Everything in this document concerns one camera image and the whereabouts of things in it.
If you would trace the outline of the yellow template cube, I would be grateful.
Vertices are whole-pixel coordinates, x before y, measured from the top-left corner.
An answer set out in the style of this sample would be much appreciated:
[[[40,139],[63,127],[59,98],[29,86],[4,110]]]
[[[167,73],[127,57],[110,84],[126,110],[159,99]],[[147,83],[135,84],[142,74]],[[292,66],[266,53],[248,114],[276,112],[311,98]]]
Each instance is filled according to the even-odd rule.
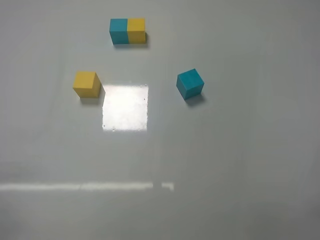
[[[129,18],[127,20],[127,35],[129,44],[146,43],[146,24],[144,18]]]

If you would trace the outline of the blue template cube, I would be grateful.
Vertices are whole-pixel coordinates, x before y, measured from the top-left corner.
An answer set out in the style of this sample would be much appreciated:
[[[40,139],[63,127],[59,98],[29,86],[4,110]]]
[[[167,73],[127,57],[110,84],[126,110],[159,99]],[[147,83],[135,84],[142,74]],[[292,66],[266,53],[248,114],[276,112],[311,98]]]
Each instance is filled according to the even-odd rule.
[[[129,44],[127,27],[128,27],[127,18],[111,18],[110,19],[109,34],[110,34],[113,45]]]

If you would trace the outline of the yellow loose cube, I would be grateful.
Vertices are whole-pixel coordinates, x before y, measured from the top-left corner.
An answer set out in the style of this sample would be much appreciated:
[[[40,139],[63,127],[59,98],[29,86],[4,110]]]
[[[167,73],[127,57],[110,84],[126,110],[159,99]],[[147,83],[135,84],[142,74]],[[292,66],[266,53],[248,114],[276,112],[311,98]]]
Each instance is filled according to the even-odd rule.
[[[101,81],[94,71],[77,71],[73,82],[73,90],[80,98],[98,98]]]

